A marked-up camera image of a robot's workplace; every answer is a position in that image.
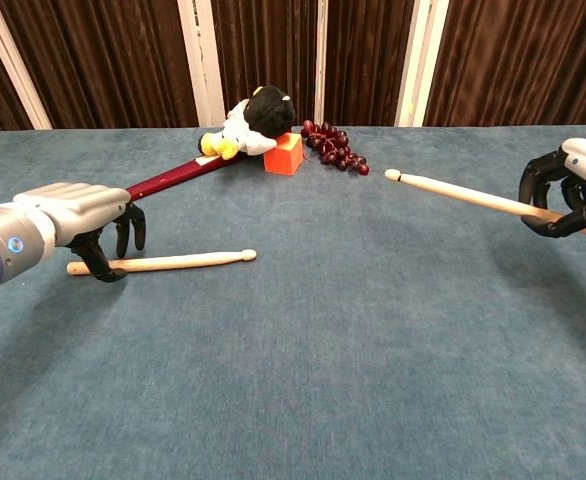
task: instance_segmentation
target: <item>robotic hand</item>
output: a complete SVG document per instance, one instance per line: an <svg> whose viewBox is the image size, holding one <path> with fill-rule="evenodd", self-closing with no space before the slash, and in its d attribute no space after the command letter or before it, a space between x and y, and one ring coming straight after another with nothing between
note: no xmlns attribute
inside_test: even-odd
<svg viewBox="0 0 586 480"><path fill-rule="evenodd" d="M120 280L126 272L112 269L99 245L110 222L116 224L118 257L126 254L131 225L135 247L144 248L144 212L120 188L54 183L0 204L0 285L48 259L55 247L70 248L98 280Z"/></svg>
<svg viewBox="0 0 586 480"><path fill-rule="evenodd" d="M562 194L573 210L557 222L540 223L533 218L522 221L545 237L567 237L586 228L586 139L565 140L557 151L531 160L520 179L519 201L547 208L551 182L562 180Z"/></svg>

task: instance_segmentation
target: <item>wooden drumstick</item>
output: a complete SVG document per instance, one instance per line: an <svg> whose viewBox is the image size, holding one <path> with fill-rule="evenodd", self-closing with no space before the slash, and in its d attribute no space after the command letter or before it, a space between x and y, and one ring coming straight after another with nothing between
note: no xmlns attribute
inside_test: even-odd
<svg viewBox="0 0 586 480"><path fill-rule="evenodd" d="M131 258L125 260L111 260L111 268L121 268L127 272L150 272L153 270L172 270L178 268L211 267L233 262L250 262L257 256L255 250L241 252L213 252L193 255L178 255L174 257ZM84 262L70 262L66 271L69 275L90 275Z"/></svg>
<svg viewBox="0 0 586 480"><path fill-rule="evenodd" d="M477 190L471 190L470 188L460 187L458 185L433 180L427 177L400 173L399 170L390 169L387 170L384 175L389 180L405 183L421 190L427 190L429 192L438 193L457 200L492 208L494 210L499 210L520 217L535 217L543 223L556 222L564 216L562 213L534 207L533 205L527 205L526 203L498 197L497 195L478 192Z"/></svg>

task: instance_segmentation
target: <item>grape bunch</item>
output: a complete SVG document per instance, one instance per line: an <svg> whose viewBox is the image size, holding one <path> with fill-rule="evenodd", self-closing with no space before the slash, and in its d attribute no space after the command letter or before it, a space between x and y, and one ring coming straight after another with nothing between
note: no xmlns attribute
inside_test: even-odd
<svg viewBox="0 0 586 480"><path fill-rule="evenodd" d="M344 130L338 130L329 122L320 126L311 120L304 120L300 135L306 138L306 145L319 154L323 165L333 165L338 170L368 175L366 158L351 151L349 137Z"/></svg>

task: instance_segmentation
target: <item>orange cube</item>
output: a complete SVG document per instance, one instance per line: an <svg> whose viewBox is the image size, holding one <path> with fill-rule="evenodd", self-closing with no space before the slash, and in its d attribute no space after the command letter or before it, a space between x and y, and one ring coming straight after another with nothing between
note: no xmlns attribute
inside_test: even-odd
<svg viewBox="0 0 586 480"><path fill-rule="evenodd" d="M287 132L277 139L277 147L264 154L264 170L281 175L295 175L302 164L302 136Z"/></svg>

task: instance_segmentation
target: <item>blue carpet surface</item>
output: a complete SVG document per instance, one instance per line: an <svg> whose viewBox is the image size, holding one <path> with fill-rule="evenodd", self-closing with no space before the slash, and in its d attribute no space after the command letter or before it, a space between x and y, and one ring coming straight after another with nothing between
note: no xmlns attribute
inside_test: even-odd
<svg viewBox="0 0 586 480"><path fill-rule="evenodd" d="M384 177L516 199L586 126L346 130L367 177L247 159L138 202L135 255L254 262L104 284L58 249L0 287L1 480L586 479L586 235ZM0 203L127 187L202 132L0 133Z"/></svg>

